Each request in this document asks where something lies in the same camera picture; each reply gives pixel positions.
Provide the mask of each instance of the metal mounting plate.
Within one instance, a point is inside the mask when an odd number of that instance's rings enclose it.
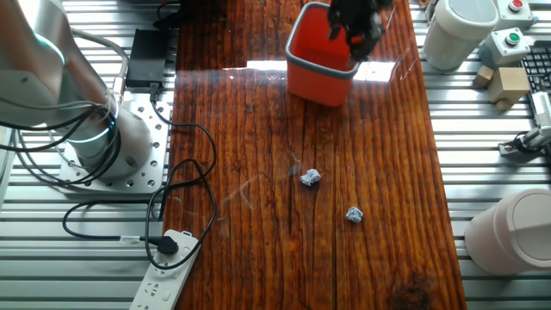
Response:
[[[150,194],[160,188],[163,183],[164,158],[168,141],[169,126],[163,123],[148,102],[124,102],[126,110],[141,117],[150,128],[153,140],[152,153],[145,164],[132,175],[119,179],[95,180],[91,183],[77,185],[79,189],[86,191],[102,192],[110,194]],[[170,106],[164,102],[158,102],[158,110],[161,115],[170,119]],[[77,154],[73,147],[66,145],[65,155],[69,160],[77,160]],[[70,166],[64,161],[59,177],[63,180],[78,180],[88,172],[84,169]],[[75,193],[71,189],[60,189],[65,194]]]

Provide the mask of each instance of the orange bin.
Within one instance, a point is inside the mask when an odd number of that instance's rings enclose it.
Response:
[[[314,102],[339,107],[346,101],[359,64],[346,66],[346,33],[329,41],[328,4],[302,8],[285,46],[288,91]]]

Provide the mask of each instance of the white cylindrical container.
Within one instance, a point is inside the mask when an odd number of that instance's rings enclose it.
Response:
[[[551,270],[551,191],[505,197],[471,220],[465,246],[473,261],[494,275]]]
[[[440,70],[459,67],[499,21],[492,0],[441,0],[436,5],[423,53]]]

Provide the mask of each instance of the wood grain surface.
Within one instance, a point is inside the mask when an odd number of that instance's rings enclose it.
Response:
[[[355,80],[335,109],[286,91],[303,5],[227,0],[228,22],[180,31],[173,117],[214,136],[220,211],[177,309],[465,309],[408,2],[381,17],[372,60],[389,80]],[[212,162],[207,137],[173,129],[170,164],[189,157]],[[309,188],[311,168],[322,179]],[[164,228],[198,236],[211,210],[204,188],[175,190]]]

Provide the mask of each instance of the red button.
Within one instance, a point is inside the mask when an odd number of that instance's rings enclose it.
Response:
[[[523,2],[520,0],[513,0],[512,4],[513,6],[515,6],[515,8],[521,9],[523,7]]]

